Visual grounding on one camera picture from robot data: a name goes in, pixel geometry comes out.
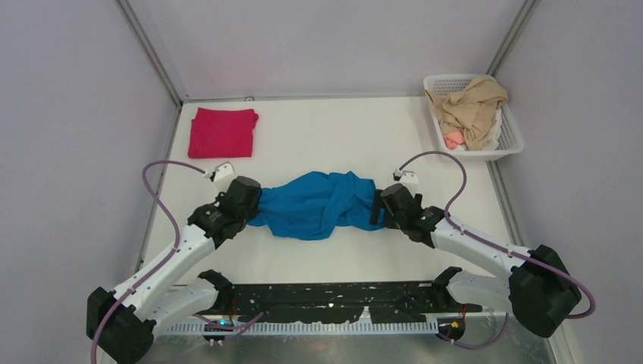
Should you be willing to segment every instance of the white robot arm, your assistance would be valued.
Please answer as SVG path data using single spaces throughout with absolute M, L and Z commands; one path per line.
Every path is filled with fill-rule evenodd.
M 547 269 L 512 256 L 512 253 L 530 256 L 567 273 L 551 248 L 540 245 L 531 250 L 508 244 L 453 216 L 447 219 L 444 211 L 435 206 L 424 209 L 422 198 L 411 193 L 417 184 L 415 174 L 401 171 L 394 176 L 399 183 L 379 193 L 379 205 L 385 207 L 384 224 L 400 229 L 412 241 L 456 254 L 493 275 L 474 275 L 456 267 L 444 271 L 435 282 L 443 285 L 457 303 L 475 303 L 512 313 L 534 334 L 550 337 L 580 302 L 577 286 Z M 374 212 L 377 208 L 376 198 Z M 480 243 L 470 235 L 502 246 L 508 253 Z
M 198 261 L 242 231 L 259 211 L 261 186 L 248 177 L 237 177 L 229 162 L 204 177 L 226 192 L 194 211 L 180 230 L 179 244 L 168 245 L 145 268 L 112 291 L 99 287 L 89 295 L 86 329 L 87 336 L 93 338 L 100 321 L 117 302 L 116 297 L 131 292 L 109 318 L 99 338 L 99 346 L 120 364 L 138 362 L 159 333 L 215 306 L 218 292 L 230 283 L 220 274 L 206 271 L 188 286 L 167 293 Z M 165 262 L 162 268 L 155 268 L 160 262 Z M 143 284 L 135 285 L 146 275 L 149 277 Z

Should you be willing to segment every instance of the white table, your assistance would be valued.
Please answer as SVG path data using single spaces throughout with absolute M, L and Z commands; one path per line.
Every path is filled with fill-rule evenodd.
M 254 108 L 259 114 L 252 158 L 231 159 L 237 174 L 264 187 L 283 185 L 309 171 L 347 172 L 390 186 L 393 170 L 411 156 L 434 150 L 428 109 L 422 97 L 299 99 L 256 102 L 200 102 L 183 106 L 170 159 L 212 170 L 224 159 L 190 159 L 191 120 L 198 107 Z M 479 230 L 509 241 L 487 166 L 465 163 L 469 183 L 452 213 Z M 409 166 L 420 178 L 424 206 L 444 207 L 462 177 L 458 167 L 439 157 Z M 183 225 L 193 210 L 214 200 L 213 184 L 198 173 L 169 166 L 160 194 Z M 146 261 L 174 239 L 160 209 L 155 214 Z M 221 271 L 233 283 L 321 283 L 431 280 L 455 265 L 477 274 L 482 269 L 449 253 L 413 243 L 394 230 L 361 231 L 337 227 L 331 237 L 301 241 L 274 237 L 268 227 L 247 227 L 192 267 L 179 284 L 201 271 Z

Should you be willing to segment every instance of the white wall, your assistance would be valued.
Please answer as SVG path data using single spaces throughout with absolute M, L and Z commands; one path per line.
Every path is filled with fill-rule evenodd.
M 0 1 L 0 362 L 88 362 L 87 296 L 126 278 L 174 106 L 111 1 Z
M 639 0 L 542 2 L 498 77 L 525 137 L 500 166 L 527 237 L 598 301 L 568 321 L 582 363 L 643 360 L 642 17 Z
M 132 4 L 178 88 L 216 99 L 421 95 L 430 74 L 484 73 L 522 0 Z

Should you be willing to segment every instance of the pink cloth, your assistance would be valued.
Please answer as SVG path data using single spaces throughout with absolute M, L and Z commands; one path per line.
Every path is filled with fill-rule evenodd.
M 259 116 L 253 109 L 228 111 L 199 108 L 192 120 L 190 158 L 235 158 L 252 155 L 252 131 Z
M 448 149 L 455 149 L 460 144 L 464 144 L 464 135 L 461 130 L 452 131 L 444 134 L 444 142 L 447 144 Z

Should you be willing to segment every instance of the plastic laundry basket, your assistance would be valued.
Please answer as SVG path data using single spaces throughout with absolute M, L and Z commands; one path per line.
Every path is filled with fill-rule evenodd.
M 437 76 L 426 77 L 424 79 L 424 88 L 436 93 L 437 95 L 446 96 L 450 93 L 462 91 L 467 87 L 467 85 L 469 85 L 471 80 L 476 77 L 495 80 L 493 77 L 486 74 L 439 74 Z M 448 149 L 447 145 L 444 143 L 438 119 L 435 117 L 431 107 L 429 106 L 428 108 L 431 113 L 431 118 L 433 119 L 429 124 L 433 125 L 433 130 L 436 136 L 435 142 L 438 143 L 439 150 L 451 153 L 460 160 L 495 161 L 505 155 L 521 152 L 525 148 L 525 144 L 522 141 L 522 137 L 518 131 L 518 126 L 516 125 L 516 121 L 513 119 L 513 115 L 511 115 L 508 104 L 501 107 L 503 122 L 500 126 L 500 138 L 498 139 L 498 148 L 496 150 L 455 151 Z

